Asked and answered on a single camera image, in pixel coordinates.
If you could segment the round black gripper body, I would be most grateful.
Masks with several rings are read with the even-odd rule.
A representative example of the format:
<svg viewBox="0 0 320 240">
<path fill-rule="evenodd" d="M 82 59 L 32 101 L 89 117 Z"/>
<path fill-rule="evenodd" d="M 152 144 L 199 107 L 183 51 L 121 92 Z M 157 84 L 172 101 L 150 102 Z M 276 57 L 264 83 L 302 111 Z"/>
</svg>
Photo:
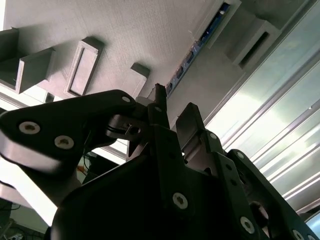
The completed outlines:
<svg viewBox="0 0 320 240">
<path fill-rule="evenodd" d="M 240 240 L 239 220 L 223 200 L 218 179 L 187 166 L 194 213 L 164 207 L 158 170 L 145 157 L 121 165 L 74 190 L 58 208 L 51 240 Z"/>
</svg>

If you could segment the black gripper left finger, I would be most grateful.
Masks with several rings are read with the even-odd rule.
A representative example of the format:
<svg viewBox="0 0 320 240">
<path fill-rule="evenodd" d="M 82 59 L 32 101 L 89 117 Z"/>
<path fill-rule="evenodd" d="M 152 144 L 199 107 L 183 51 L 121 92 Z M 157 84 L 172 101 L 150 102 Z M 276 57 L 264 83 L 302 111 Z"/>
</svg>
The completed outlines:
<svg viewBox="0 0 320 240">
<path fill-rule="evenodd" d="M 175 214 L 182 218 L 192 216 L 186 165 L 169 126 L 167 93 L 160 84 L 153 96 L 141 101 L 122 90 L 109 90 L 2 113 L 0 179 L 44 221 L 53 222 L 62 202 L 84 186 L 75 186 L 80 159 L 118 139 L 128 141 L 120 166 L 142 157 L 155 162 L 162 205 L 177 206 Z"/>
</svg>

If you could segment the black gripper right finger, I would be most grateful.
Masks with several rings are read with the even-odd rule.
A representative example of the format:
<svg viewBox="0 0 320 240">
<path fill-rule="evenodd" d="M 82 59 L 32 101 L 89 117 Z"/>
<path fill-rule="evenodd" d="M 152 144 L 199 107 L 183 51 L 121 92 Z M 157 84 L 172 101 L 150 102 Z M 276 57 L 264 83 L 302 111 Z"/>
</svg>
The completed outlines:
<svg viewBox="0 0 320 240">
<path fill-rule="evenodd" d="M 192 177 L 199 239 L 315 240 L 316 234 L 240 150 L 225 151 L 189 103 L 176 132 Z"/>
</svg>

